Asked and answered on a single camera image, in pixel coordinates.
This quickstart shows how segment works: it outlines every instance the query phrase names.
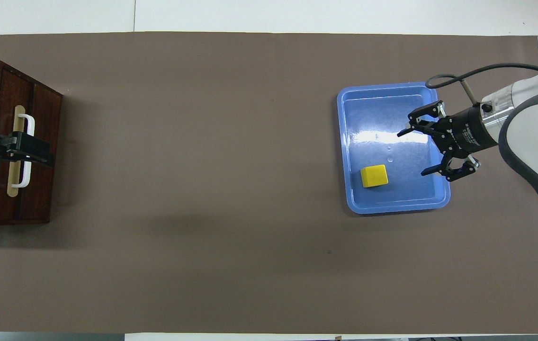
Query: blue tray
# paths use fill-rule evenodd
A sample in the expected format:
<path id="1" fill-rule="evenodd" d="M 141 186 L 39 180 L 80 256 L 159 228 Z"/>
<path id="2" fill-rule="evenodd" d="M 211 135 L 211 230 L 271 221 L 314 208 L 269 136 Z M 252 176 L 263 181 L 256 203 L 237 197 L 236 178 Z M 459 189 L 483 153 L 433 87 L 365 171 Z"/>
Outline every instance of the blue tray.
<path id="1" fill-rule="evenodd" d="M 448 203 L 449 182 L 436 174 L 421 176 L 423 169 L 442 160 L 429 136 L 419 132 L 396 136 L 412 110 L 437 100 L 437 92 L 422 82 L 348 87 L 339 93 L 345 190 L 353 212 L 436 209 Z M 386 166 L 389 183 L 364 188 L 360 170 L 375 164 Z"/>

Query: cable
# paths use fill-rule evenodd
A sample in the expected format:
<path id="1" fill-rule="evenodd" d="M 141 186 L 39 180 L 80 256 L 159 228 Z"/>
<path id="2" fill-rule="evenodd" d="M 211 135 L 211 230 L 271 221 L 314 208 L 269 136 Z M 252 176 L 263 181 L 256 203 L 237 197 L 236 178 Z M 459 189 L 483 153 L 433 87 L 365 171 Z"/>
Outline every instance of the cable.
<path id="1" fill-rule="evenodd" d="M 520 63 L 501 63 L 501 64 L 492 64 L 484 67 L 480 67 L 479 69 L 475 69 L 474 71 L 470 71 L 465 73 L 464 75 L 456 76 L 452 75 L 451 73 L 442 73 L 440 75 L 435 75 L 427 80 L 425 82 L 425 86 L 429 89 L 438 89 L 440 87 L 445 87 L 450 84 L 454 84 L 455 82 L 462 82 L 465 80 L 465 78 L 477 75 L 478 73 L 492 70 L 492 69 L 500 69 L 503 67 L 517 67 L 518 69 L 528 69 L 528 70 L 534 70 L 538 71 L 538 66 L 536 65 L 530 65 L 530 64 L 520 64 Z M 437 80 L 438 78 L 452 78 L 451 80 L 441 82 L 439 84 L 431 84 L 434 80 Z"/>

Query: cabinet handle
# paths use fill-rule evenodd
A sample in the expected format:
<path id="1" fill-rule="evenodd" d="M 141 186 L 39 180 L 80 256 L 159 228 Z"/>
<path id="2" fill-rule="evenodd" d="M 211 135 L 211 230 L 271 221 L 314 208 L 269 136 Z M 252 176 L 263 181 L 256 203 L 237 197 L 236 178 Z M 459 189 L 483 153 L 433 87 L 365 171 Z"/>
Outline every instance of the cabinet handle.
<path id="1" fill-rule="evenodd" d="M 24 118 L 27 120 L 27 135 L 34 136 L 36 132 L 36 120 L 31 115 L 19 114 L 18 117 Z M 24 188 L 29 185 L 29 180 L 31 179 L 31 162 L 25 161 L 23 164 L 23 179 L 18 184 L 13 184 L 13 188 Z"/>

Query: brown table surface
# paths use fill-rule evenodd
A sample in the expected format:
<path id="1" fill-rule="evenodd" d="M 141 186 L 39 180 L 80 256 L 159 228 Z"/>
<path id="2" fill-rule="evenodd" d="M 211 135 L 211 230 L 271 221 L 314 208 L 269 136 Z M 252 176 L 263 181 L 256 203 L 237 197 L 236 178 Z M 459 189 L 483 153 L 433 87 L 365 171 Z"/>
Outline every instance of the brown table surface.
<path id="1" fill-rule="evenodd" d="M 0 331 L 538 333 L 538 197 L 498 149 L 443 209 L 358 216 L 336 113 L 538 64 L 536 37 L 14 35 L 0 60 L 65 95 L 52 222 L 0 227 Z"/>

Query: yellow cube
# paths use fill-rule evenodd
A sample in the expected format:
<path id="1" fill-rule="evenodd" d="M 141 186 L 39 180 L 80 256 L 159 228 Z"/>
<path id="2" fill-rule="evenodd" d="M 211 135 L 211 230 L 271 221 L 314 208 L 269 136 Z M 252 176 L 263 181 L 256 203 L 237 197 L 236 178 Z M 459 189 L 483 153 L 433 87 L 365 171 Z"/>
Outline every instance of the yellow cube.
<path id="1" fill-rule="evenodd" d="M 381 186 L 388 184 L 389 179 L 386 177 L 386 168 L 384 164 L 362 168 L 362 184 L 365 188 Z"/>

